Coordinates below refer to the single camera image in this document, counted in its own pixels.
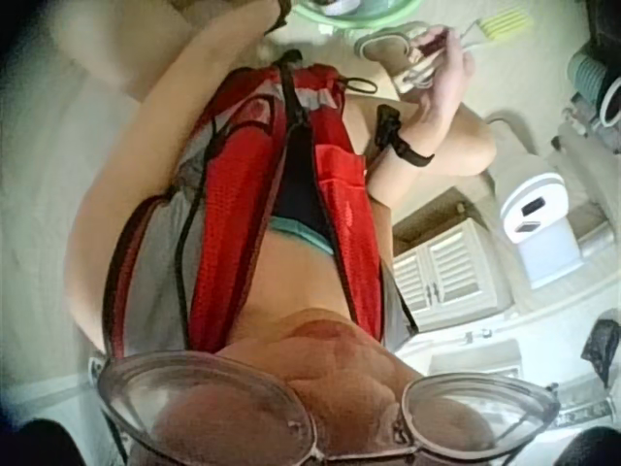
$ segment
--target white cabinet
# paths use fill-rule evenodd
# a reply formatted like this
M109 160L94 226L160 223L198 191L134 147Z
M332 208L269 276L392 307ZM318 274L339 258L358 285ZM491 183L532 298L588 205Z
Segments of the white cabinet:
M488 317L511 304L489 233L471 218L399 255L394 270L421 331Z

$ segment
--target fingers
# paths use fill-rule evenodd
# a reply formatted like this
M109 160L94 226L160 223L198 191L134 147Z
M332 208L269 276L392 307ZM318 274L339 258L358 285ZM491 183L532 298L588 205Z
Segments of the fingers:
M444 33L445 30L446 27L442 25L431 26L425 33L414 37L409 43L413 49L420 46L426 46L427 44L434 42L434 40Z
M473 55L467 51L464 53L464 73L467 78L471 78L476 71L476 63L474 63Z
M465 67L464 50L454 29L448 30L446 37L446 66L453 69Z

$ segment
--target eyeglasses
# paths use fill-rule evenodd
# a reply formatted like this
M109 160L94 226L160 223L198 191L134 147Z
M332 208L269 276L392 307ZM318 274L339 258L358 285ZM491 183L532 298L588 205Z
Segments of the eyeglasses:
M229 359L193 351L130 356L108 364L97 389L108 416L156 458L147 464L158 465L398 465L419 456L474 464L517 454L560 409L551 391L515 379L428 377L404 390L388 450L331 456L291 388ZM458 442L429 422L429 413L450 409L472 421Z

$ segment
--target teal trim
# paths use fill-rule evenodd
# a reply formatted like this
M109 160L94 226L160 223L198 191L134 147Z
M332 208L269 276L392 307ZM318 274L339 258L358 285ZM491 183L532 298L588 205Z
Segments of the teal trim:
M401 0L396 5L385 9L382 13L371 15L356 15L356 12L350 15L342 15L340 17L327 17L313 7L298 4L295 12L306 19L321 24L328 24L338 27L339 29L379 29L391 23L404 21L409 15L420 6L423 0Z
M298 220L273 216L270 218L269 228L279 233L299 238L327 254L334 255L330 242L323 235L311 230Z

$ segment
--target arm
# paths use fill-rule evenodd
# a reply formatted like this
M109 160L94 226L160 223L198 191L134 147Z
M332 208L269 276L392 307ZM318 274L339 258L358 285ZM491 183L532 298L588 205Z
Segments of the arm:
M419 168L399 158L392 148L387 148L368 175L368 191L377 202L391 209L397 207L422 173L474 175L491 163L495 150L487 127L461 106L473 71L472 56L463 53L457 37L450 34L446 60L434 77L434 86L421 99L415 113L400 109L405 121L401 138L419 154L430 156L435 153L437 156L428 167ZM475 156L467 156L471 152L475 152Z
M182 51L145 100L82 200L69 238L70 311L100 349L101 303L116 241L134 209L170 186L183 148L239 53L277 21L277 0L216 18Z

